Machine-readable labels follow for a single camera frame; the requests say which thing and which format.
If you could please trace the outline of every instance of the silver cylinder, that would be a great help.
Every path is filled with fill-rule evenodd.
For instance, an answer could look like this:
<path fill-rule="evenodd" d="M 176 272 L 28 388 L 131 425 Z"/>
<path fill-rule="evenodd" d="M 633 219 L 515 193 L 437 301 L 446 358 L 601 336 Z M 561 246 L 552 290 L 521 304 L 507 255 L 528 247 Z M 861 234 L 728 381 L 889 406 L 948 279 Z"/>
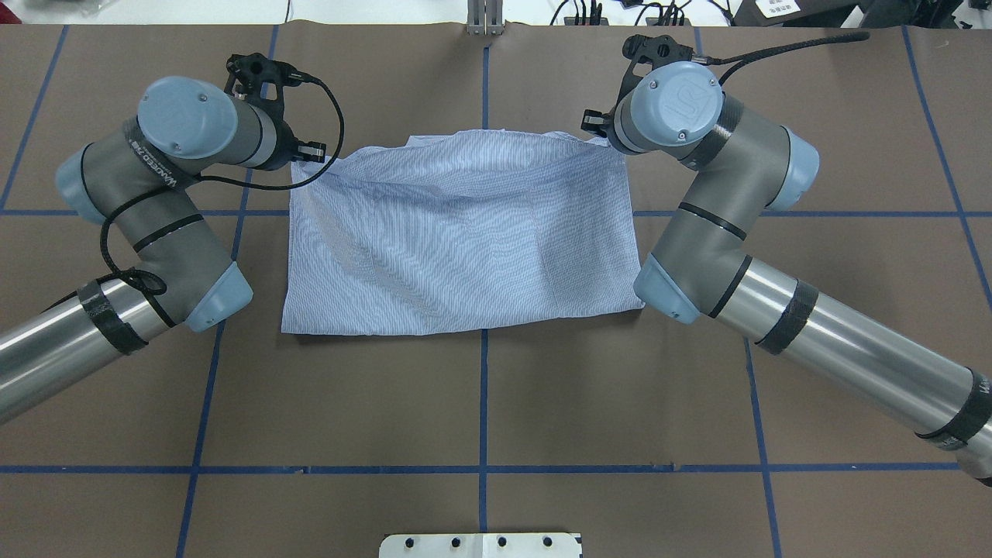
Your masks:
<path fill-rule="evenodd" d="M 145 296 L 117 279 L 102 285 L 120 319 L 148 341 L 168 329 Z M 78 297 L 0 335 L 0 424 L 122 353 L 93 325 Z"/>
<path fill-rule="evenodd" d="M 797 280 L 754 260 L 717 320 L 749 339 L 779 321 Z M 971 371 L 819 294 L 782 352 L 861 395 L 920 434 L 946 425 L 971 392 Z"/>

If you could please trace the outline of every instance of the white bracket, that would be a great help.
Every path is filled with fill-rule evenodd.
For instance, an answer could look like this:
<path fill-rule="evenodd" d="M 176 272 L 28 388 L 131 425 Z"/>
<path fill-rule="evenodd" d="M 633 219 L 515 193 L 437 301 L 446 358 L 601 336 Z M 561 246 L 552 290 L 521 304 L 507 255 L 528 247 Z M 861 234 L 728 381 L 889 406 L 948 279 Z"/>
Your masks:
<path fill-rule="evenodd" d="M 503 35 L 503 0 L 468 0 L 469 35 Z"/>
<path fill-rule="evenodd" d="M 582 558 L 577 533 L 390 535 L 379 558 Z"/>

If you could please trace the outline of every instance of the blue striped fabric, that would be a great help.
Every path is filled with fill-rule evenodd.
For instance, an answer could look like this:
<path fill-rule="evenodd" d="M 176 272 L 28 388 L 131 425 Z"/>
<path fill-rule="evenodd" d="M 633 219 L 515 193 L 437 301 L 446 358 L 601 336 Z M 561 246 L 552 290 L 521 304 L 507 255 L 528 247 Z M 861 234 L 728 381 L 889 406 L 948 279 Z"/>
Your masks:
<path fill-rule="evenodd" d="M 294 181 L 318 164 L 294 165 Z M 367 147 L 290 200 L 283 332 L 427 335 L 642 308 L 627 169 L 599 141 L 470 130 Z"/>

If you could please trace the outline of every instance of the blue cap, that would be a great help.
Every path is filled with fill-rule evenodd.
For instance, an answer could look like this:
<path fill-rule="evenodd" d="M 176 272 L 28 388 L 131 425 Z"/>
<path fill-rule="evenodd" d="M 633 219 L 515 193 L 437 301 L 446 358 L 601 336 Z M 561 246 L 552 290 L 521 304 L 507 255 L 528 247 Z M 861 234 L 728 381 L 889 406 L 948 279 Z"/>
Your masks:
<path fill-rule="evenodd" d="M 819 172 L 819 153 L 816 148 L 789 128 L 786 128 L 786 132 L 789 133 L 789 168 L 779 194 L 766 206 L 772 211 L 785 211 L 794 206 L 812 186 L 812 181 Z"/>
<path fill-rule="evenodd" d="M 65 204 L 79 213 L 80 217 L 89 222 L 103 224 L 106 217 L 89 198 L 86 182 L 82 177 L 82 154 L 86 152 L 86 147 L 76 151 L 75 155 L 59 165 L 56 171 L 56 188 L 65 200 Z"/>
<path fill-rule="evenodd" d="M 138 125 L 163 153 L 203 159 L 231 143 L 238 113 L 231 97 L 213 83 L 171 75 L 145 90 L 138 103 Z"/>
<path fill-rule="evenodd" d="M 645 75 L 634 88 L 630 105 L 641 135 L 658 145 L 686 145 L 716 125 L 723 109 L 723 88 L 709 69 L 676 62 Z"/>
<path fill-rule="evenodd" d="M 634 280 L 634 293 L 656 310 L 683 324 L 699 317 L 699 309 L 685 295 L 654 254 L 648 254 L 641 272 Z"/>
<path fill-rule="evenodd" d="M 200 333 L 230 318 L 251 302 L 254 292 L 236 262 L 224 271 L 219 279 L 196 303 L 186 318 L 186 325 Z"/>

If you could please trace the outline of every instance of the striped cloth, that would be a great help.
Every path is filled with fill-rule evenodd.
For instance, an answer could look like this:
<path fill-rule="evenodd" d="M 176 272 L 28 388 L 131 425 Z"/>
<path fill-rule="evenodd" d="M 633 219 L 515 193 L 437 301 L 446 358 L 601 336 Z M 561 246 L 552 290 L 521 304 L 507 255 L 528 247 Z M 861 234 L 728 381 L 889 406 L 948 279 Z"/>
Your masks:
<path fill-rule="evenodd" d="M 293 179 L 320 164 L 295 164 Z M 427 335 L 643 308 L 622 155 L 470 130 L 367 147 L 290 198 L 283 332 Z"/>

